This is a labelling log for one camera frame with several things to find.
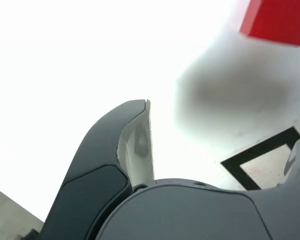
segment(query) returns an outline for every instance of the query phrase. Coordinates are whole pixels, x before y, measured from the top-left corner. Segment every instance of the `white background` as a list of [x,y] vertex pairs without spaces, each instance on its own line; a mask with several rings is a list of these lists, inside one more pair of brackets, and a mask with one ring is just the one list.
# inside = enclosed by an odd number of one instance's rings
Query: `white background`
[[142,98],[157,179],[241,190],[219,163],[300,125],[300,48],[246,39],[231,25],[237,10],[0,0],[0,191],[45,220],[88,129]]

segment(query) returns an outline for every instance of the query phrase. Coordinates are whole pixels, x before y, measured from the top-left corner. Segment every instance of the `black square outline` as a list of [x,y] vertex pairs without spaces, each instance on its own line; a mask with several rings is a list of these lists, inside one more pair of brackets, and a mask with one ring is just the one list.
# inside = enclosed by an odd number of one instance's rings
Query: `black square outline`
[[239,154],[228,158],[221,164],[239,181],[246,190],[260,190],[261,188],[240,168],[240,165],[255,159],[258,156],[268,153],[280,146],[287,145],[293,148],[296,141],[300,139],[300,134],[291,127],[265,141],[258,143]]

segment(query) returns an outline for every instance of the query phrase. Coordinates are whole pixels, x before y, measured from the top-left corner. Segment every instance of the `white table surface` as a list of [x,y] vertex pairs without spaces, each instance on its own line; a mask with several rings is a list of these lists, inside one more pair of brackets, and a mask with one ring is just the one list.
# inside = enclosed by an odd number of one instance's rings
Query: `white table surface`
[[246,39],[230,27],[233,9],[0,1],[0,191],[44,221],[89,128],[142,98],[157,179],[243,189],[219,163],[300,131],[300,48]]

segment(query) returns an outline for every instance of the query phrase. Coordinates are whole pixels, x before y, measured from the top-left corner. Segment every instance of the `gray surface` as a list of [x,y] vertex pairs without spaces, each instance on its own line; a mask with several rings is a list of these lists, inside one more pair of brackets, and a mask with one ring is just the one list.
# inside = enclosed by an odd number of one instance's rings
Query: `gray surface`
[[0,240],[15,240],[42,226],[41,220],[0,192]]
[[246,193],[253,199],[274,240],[300,240],[300,140],[296,142],[286,168],[289,162],[292,167],[286,170],[284,184]]
[[127,199],[97,240],[269,240],[245,195],[193,186],[160,185]]

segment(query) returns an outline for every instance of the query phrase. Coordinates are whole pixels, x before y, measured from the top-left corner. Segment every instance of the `red cube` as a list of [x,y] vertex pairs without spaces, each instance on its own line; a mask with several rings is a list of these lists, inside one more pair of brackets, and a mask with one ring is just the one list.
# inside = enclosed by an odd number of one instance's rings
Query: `red cube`
[[300,46],[300,0],[251,0],[240,32]]

